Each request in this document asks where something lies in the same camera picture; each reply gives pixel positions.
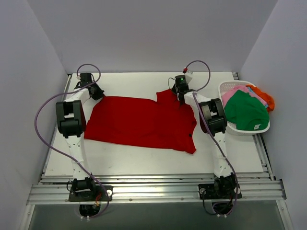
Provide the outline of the green t-shirt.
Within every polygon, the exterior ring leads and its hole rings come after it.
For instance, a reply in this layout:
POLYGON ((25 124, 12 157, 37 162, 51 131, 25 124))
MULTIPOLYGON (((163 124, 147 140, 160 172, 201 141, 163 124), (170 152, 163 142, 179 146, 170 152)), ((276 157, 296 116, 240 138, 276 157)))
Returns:
POLYGON ((248 92, 237 91, 227 102, 224 110, 227 120, 242 131, 264 130, 270 121, 264 105, 248 92))

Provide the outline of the white laundry basket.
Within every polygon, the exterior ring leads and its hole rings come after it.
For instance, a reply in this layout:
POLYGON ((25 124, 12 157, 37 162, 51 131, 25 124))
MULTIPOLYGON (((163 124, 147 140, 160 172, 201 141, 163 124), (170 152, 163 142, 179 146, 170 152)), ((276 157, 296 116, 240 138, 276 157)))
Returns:
POLYGON ((252 89, 248 81, 233 80, 219 84, 218 92, 225 110, 227 132, 252 136, 268 131, 268 103, 252 89))

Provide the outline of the aluminium rail frame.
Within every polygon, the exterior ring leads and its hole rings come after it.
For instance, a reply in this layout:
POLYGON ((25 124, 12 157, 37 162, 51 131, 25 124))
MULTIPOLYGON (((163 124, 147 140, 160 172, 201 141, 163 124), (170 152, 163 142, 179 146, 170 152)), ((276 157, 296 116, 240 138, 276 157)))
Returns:
MULTIPOLYGON (((107 95, 156 100, 156 92, 167 87, 169 77, 180 72, 103 73, 98 84, 107 95)), ((200 93, 219 96, 219 85, 234 80, 232 72, 213 72, 209 85, 200 93)), ((196 202, 198 185, 213 182, 213 142, 202 135, 199 125, 193 133, 194 155, 171 149, 150 149, 85 140, 90 170, 102 182, 113 186, 113 203, 196 202)), ((240 183, 242 198, 284 200, 283 183, 274 180, 259 135, 226 133, 227 154, 240 183)), ((68 204, 66 182, 72 178, 69 158, 51 150, 39 185, 33 185, 28 204, 68 204)))

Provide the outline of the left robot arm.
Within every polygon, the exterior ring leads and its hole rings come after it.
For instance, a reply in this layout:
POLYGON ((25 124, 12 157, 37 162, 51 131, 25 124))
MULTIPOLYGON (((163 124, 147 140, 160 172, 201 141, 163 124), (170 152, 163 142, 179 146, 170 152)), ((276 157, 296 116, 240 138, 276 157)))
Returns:
POLYGON ((86 118, 83 105, 88 100, 100 100, 104 97, 104 91, 94 82, 91 73, 78 75, 77 83, 71 96, 62 102, 56 103, 57 126, 63 135, 69 148, 69 156, 72 157, 73 180, 71 183, 72 194, 80 194, 86 200, 91 201, 96 197, 97 189, 95 181, 91 178, 84 147, 84 135, 86 131, 86 118))

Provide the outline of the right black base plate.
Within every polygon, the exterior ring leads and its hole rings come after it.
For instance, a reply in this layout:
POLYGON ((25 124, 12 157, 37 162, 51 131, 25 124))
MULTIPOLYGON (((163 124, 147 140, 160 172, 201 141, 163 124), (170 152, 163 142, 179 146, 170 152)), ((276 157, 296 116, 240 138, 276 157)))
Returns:
POLYGON ((229 184, 198 184, 200 199, 231 199, 235 198, 236 185, 229 184))

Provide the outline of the pink t-shirt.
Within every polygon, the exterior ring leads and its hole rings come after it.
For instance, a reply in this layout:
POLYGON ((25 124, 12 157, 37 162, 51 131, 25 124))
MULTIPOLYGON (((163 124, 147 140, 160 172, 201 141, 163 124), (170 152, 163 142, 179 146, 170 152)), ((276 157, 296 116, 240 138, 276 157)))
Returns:
POLYGON ((230 100, 230 98, 237 92, 237 91, 242 91, 242 92, 249 92, 248 88, 243 85, 237 85, 233 89, 227 91, 222 95, 222 102, 223 105, 226 106, 227 102, 230 100))

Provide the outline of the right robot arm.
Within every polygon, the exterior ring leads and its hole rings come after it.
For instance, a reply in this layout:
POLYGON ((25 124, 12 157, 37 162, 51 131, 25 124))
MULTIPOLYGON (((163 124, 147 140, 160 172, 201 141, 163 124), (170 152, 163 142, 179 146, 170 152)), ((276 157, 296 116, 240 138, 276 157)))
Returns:
POLYGON ((182 104, 197 108, 200 126, 204 133, 210 135, 215 143, 212 148, 214 185, 213 192, 223 198, 230 192, 238 191, 236 172, 227 158, 225 133, 227 127, 226 115, 222 101, 219 98, 207 98, 190 89, 190 77, 177 75, 173 78, 172 93, 182 104))

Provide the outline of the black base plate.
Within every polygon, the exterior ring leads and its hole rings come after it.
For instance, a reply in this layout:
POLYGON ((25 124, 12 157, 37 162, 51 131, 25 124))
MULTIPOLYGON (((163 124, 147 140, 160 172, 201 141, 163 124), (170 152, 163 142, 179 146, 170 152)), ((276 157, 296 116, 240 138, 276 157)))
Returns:
POLYGON ((200 199, 231 199, 235 198, 236 185, 229 184, 198 184, 200 199))
POLYGON ((113 195, 113 186, 105 185, 105 189, 108 193, 106 196, 105 191, 100 185, 96 185, 95 189, 83 189, 81 191, 75 192, 71 188, 69 193, 69 202, 94 202, 94 201, 111 201, 113 195))

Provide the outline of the light blue t-shirt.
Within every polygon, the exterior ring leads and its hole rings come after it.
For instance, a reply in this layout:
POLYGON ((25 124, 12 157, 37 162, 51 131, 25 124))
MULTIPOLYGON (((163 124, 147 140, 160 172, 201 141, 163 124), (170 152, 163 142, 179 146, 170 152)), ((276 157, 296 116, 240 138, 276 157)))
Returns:
POLYGON ((264 99, 262 99, 260 96, 258 96, 250 87, 247 86, 247 89, 248 89, 248 92, 249 92, 251 97, 257 98, 264 105, 265 108, 268 107, 268 104, 264 99))

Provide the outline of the orange t-shirt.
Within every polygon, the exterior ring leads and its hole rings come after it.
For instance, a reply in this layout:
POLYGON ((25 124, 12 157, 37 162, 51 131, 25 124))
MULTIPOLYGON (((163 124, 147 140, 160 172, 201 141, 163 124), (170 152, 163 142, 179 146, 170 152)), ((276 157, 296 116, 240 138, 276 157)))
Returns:
POLYGON ((266 110, 268 112, 272 112, 275 109, 275 101, 272 96, 263 92, 261 89, 253 85, 246 85, 246 86, 250 87, 258 96, 260 96, 262 99, 264 99, 267 102, 268 107, 266 108, 266 110))

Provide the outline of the red t-shirt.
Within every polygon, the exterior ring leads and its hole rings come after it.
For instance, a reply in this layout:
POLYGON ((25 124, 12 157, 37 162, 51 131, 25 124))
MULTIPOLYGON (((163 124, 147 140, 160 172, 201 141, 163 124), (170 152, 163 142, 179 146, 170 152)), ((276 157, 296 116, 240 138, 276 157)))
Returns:
POLYGON ((194 154, 197 122, 191 106, 178 101, 170 90, 156 96, 156 100, 104 97, 92 110, 85 139, 194 154))

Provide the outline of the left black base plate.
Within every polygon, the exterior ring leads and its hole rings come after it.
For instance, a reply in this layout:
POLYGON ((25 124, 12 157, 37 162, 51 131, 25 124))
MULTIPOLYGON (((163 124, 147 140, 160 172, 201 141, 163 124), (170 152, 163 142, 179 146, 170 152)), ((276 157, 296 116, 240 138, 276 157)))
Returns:
POLYGON ((106 196, 105 191, 100 185, 96 185, 95 189, 83 189, 81 191, 75 192, 71 188, 69 193, 69 202, 94 202, 94 201, 111 201, 113 195, 113 186, 105 185, 105 189, 108 193, 106 196))

